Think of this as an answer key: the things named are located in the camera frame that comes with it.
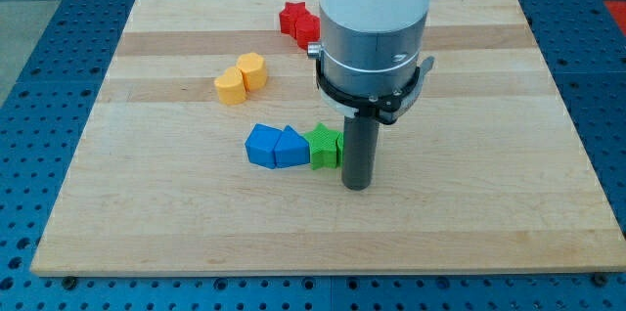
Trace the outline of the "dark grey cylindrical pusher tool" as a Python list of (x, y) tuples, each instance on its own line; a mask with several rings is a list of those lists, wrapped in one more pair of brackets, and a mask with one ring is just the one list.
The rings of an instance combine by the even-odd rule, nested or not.
[(341, 180), (350, 190), (364, 190), (372, 182), (379, 126), (369, 117), (344, 119)]

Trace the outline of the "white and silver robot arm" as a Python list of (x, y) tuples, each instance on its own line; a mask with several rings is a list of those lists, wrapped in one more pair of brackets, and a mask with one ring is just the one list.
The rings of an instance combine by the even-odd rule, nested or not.
[(432, 57), (419, 59), (430, 0), (319, 0), (320, 38), (308, 46), (323, 99), (344, 117), (341, 180), (372, 182), (380, 125), (422, 93)]

